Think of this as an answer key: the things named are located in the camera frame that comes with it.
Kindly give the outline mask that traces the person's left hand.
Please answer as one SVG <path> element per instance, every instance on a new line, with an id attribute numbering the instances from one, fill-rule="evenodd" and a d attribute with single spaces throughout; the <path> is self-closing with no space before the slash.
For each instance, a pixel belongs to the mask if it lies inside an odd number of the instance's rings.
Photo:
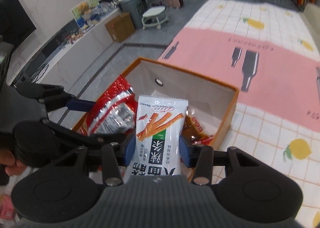
<path id="1" fill-rule="evenodd" d="M 1 148 L 0 162 L 5 166 L 5 172 L 9 176 L 20 175 L 27 168 L 27 166 L 16 159 L 12 152 L 7 148 Z"/>

